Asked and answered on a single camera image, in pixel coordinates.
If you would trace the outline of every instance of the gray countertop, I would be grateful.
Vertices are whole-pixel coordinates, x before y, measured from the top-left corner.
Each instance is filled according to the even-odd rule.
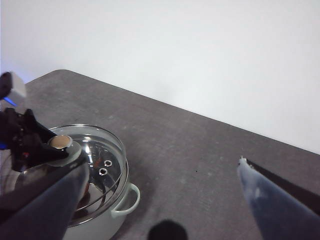
[[[68,70],[26,86],[26,106],[46,127],[96,125],[126,146],[141,201],[113,239],[145,240],[164,219],[191,240],[262,239],[237,176],[241,155],[320,194],[317,154]]]

